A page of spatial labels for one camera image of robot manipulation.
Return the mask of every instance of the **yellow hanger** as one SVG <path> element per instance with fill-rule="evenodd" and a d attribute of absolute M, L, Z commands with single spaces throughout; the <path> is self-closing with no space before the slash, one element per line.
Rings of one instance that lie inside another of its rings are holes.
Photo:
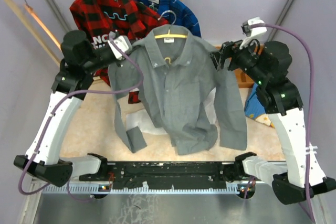
<path fill-rule="evenodd" d="M 172 13 L 172 14 L 174 14 L 174 16 L 175 16 L 175 20 L 174 20 L 174 22 L 172 23 L 172 25 L 174 25 L 175 22 L 176 22 L 177 17 L 176 17 L 176 14 L 175 14 L 172 10 L 165 10 L 165 11 L 161 14 L 160 18 L 158 18 L 158 20 L 160 20 L 160 19 L 162 18 L 162 16 L 163 16 L 165 13 Z M 185 35 L 185 34 L 171 34 L 171 33 L 170 33 L 170 28 L 169 28 L 167 34 L 156 35 L 154 38 L 155 38 L 155 39 L 163 39 L 163 38 L 181 38 L 181 39 L 186 39 L 186 38 L 187 38 L 187 35 Z"/>

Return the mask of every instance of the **table surface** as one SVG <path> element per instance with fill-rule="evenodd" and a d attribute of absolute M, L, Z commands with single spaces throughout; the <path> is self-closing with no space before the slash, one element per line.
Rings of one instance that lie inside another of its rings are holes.
<path fill-rule="evenodd" d="M 101 82 L 90 89 L 109 91 L 110 87 Z M 244 103 L 248 92 L 249 89 L 240 89 Z M 142 104 L 128 104 L 128 97 L 120 99 L 120 105 L 124 123 L 127 114 L 143 109 Z M 114 130 L 114 107 L 111 95 L 87 94 L 69 125 L 60 156 L 76 157 L 92 152 L 109 161 L 234 161 L 237 155 L 251 151 L 268 161 L 284 160 L 275 129 L 249 118 L 246 118 L 248 144 L 245 151 L 220 147 L 217 140 L 209 151 L 179 156 L 168 135 L 144 133 L 147 147 L 131 153 Z"/>

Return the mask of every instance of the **red plaid cloth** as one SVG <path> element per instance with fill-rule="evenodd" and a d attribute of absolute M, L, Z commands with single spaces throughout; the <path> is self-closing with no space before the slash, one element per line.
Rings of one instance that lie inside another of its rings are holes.
<path fill-rule="evenodd" d="M 86 32 L 96 47 L 102 47 L 110 31 L 118 31 L 130 40 L 146 37 L 155 27 L 169 24 L 154 10 L 135 0 L 76 0 L 70 7 L 78 29 Z M 109 86 L 107 68 L 97 71 Z"/>

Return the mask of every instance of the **metal pole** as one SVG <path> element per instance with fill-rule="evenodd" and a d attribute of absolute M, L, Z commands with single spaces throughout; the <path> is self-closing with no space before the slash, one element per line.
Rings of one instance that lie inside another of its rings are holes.
<path fill-rule="evenodd" d="M 278 26 L 282 25 L 282 23 L 284 22 L 285 17 L 287 16 L 293 2 L 294 2 L 294 0 L 287 0 L 285 6 L 283 7 L 283 9 L 282 9 L 282 11 L 281 11 L 276 23 L 275 23 L 276 25 L 278 25 Z M 271 31 L 271 33 L 269 34 L 267 41 L 273 40 L 277 32 L 278 32 L 277 29 L 273 29 Z"/>
<path fill-rule="evenodd" d="M 70 27 L 69 23 L 63 17 L 63 15 L 62 15 L 62 13 L 59 9 L 59 6 L 55 2 L 55 0 L 46 0 L 46 2 L 48 4 L 48 6 L 50 7 L 50 9 L 52 10 L 52 12 L 53 12 L 54 16 L 56 17 L 57 21 L 59 22 L 59 24 L 63 28 L 64 32 L 67 33 L 69 31 L 71 31 L 71 27 Z"/>

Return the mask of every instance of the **clothes hanger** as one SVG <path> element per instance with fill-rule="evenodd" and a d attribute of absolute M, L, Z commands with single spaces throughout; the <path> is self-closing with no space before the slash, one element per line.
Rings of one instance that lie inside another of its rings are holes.
<path fill-rule="evenodd" d="M 175 20 L 174 20 L 174 22 L 171 24 L 171 26 L 174 25 L 175 22 L 176 22 L 176 19 L 177 19 L 177 18 L 176 18 L 176 14 L 175 14 L 172 10 L 165 10 L 165 11 L 161 14 L 160 18 L 158 18 L 158 20 L 160 20 L 160 19 L 162 18 L 162 16 L 163 16 L 164 14 L 166 14 L 166 13 L 172 13 L 172 14 L 174 14 L 174 16 L 175 16 Z M 168 33 L 167 33 L 167 34 L 156 35 L 154 38 L 155 38 L 155 39 L 163 39 L 163 38 L 181 38 L 181 39 L 186 39 L 186 38 L 187 38 L 187 35 L 185 35 L 185 34 L 171 34 L 171 33 L 170 33 L 170 27 L 169 27 L 169 30 L 168 30 Z"/>
<path fill-rule="evenodd" d="M 55 43 L 55 45 L 61 49 L 61 44 L 58 42 L 56 37 L 51 33 L 51 31 L 48 29 L 48 27 L 42 22 L 42 20 L 37 16 L 34 9 L 28 4 L 26 0 L 25 1 L 25 8 L 28 11 L 28 13 L 32 16 L 32 18 L 39 24 L 39 26 L 46 32 L 46 34 L 50 37 L 50 39 Z"/>

